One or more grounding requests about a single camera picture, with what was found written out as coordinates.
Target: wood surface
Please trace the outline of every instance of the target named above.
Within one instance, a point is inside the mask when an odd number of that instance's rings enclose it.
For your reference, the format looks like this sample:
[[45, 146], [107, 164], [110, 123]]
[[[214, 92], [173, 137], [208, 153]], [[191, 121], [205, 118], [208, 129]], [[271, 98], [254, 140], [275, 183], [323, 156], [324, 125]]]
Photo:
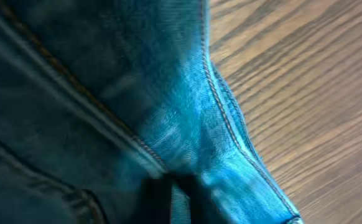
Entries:
[[211, 58], [308, 224], [362, 224], [362, 0], [211, 0]]

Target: jeans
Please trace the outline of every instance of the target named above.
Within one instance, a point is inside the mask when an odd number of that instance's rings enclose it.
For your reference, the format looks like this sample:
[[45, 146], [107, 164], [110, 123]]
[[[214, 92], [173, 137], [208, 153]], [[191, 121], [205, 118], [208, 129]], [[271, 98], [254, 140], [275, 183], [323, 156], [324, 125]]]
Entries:
[[201, 0], [0, 0], [0, 223], [302, 223]]

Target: light blue denim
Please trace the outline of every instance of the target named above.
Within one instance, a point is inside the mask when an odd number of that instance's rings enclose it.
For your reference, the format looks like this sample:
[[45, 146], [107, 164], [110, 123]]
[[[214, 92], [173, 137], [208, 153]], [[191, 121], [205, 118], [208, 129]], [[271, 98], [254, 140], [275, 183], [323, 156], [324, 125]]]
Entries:
[[302, 223], [201, 0], [0, 0], [0, 224]]

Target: wood grain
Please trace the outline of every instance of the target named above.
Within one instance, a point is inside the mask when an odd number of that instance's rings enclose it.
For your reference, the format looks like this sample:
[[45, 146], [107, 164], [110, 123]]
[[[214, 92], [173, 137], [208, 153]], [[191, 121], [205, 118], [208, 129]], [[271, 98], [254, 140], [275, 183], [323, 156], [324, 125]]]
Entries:
[[362, 224], [362, 0], [214, 0], [210, 50], [305, 222]]

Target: blue jeans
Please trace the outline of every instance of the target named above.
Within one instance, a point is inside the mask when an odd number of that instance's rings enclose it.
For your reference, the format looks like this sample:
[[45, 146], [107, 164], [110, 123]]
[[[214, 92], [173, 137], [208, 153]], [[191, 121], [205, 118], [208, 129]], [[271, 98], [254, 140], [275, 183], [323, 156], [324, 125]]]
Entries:
[[0, 0], [0, 223], [302, 223], [198, 0]]

